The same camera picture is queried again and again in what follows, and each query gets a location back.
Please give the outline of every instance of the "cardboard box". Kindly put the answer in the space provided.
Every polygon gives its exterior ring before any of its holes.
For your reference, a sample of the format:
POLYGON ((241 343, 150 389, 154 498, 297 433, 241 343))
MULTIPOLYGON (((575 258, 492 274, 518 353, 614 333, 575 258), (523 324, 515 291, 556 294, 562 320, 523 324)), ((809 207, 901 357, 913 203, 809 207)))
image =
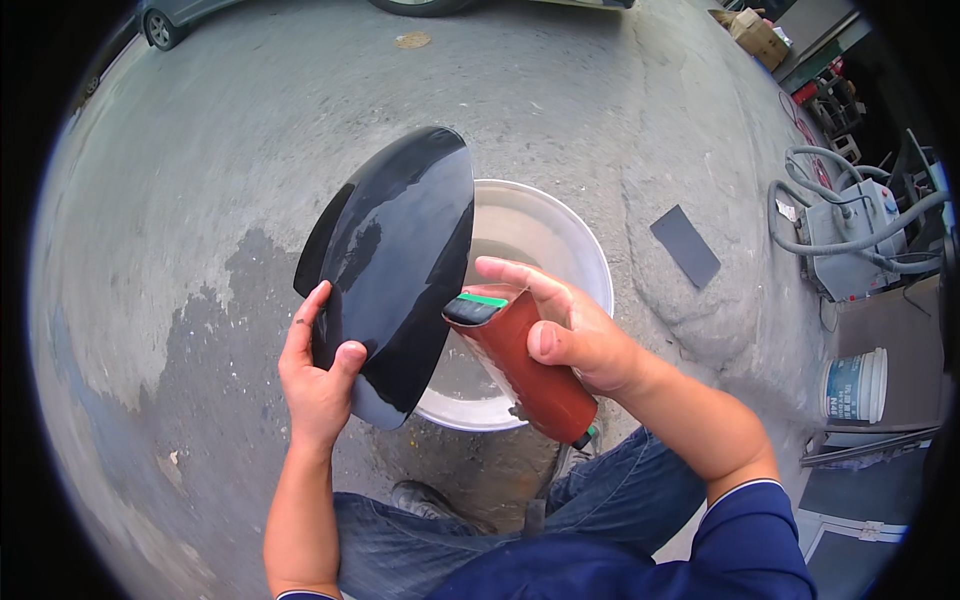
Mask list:
POLYGON ((730 35, 751 56, 762 62, 768 71, 776 69, 790 50, 753 9, 736 16, 730 25, 730 35))

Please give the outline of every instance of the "blue shirt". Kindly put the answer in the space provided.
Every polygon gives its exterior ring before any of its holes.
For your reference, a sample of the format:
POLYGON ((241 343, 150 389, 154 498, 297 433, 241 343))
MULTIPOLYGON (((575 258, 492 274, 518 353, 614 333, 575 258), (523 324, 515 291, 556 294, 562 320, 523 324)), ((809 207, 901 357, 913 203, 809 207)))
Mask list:
MULTIPOLYGON (((320 594, 281 594, 316 600, 320 594)), ((504 544, 453 572, 429 600, 495 598, 815 598, 790 499, 757 480, 707 510, 689 561, 655 564, 613 541, 544 534, 504 544)))

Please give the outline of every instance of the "hand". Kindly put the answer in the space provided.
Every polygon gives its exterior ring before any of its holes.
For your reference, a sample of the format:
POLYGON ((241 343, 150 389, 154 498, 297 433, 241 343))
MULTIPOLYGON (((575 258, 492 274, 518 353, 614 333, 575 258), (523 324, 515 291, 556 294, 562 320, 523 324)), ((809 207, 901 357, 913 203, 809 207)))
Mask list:
MULTIPOLYGON (((520 262, 480 256, 480 276, 528 288, 539 321, 527 336, 527 351, 544 365, 573 367, 588 391, 619 399, 641 392, 645 364, 653 355, 641 348, 583 290, 520 262)), ((471 285, 474 294, 505 297, 503 286, 471 285)))
POLYGON ((330 282, 321 281, 297 309, 277 368, 290 407, 290 446, 332 451, 350 417, 350 387, 367 359, 359 342, 337 348, 330 371, 313 366, 313 322, 330 297, 330 282))

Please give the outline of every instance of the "concrete ground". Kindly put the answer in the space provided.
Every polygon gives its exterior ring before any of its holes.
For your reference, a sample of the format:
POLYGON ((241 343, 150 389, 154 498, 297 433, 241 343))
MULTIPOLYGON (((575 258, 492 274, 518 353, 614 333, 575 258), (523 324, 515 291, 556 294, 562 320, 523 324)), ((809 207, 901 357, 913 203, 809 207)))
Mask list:
MULTIPOLYGON (((172 52, 133 44, 51 158, 30 327, 63 480, 136 597, 267 593, 260 547, 289 439, 276 358, 300 247, 343 179, 428 124, 464 136, 476 177, 583 217, 621 326, 757 410, 799 500, 827 340, 798 261, 771 247, 765 192, 803 139, 713 6, 503 1, 416 20, 256 0, 172 52), (432 41, 394 46, 415 30, 432 41), (675 204, 723 265, 702 291, 648 229, 675 204)), ((611 403, 602 416, 607 447, 636 427, 611 403)), ((509 530, 555 451, 529 427, 352 420, 334 485, 386 500, 417 478, 509 530)), ((658 558, 684 556, 695 524, 658 558)))

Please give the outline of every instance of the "bucket label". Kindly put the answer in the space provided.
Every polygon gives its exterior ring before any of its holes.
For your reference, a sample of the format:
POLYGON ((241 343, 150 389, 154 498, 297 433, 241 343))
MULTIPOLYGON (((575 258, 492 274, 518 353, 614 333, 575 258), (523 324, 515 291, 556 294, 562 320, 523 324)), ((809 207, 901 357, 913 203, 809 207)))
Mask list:
POLYGON ((865 420, 860 415, 860 370, 863 355, 839 358, 827 375, 827 416, 831 419, 865 420))

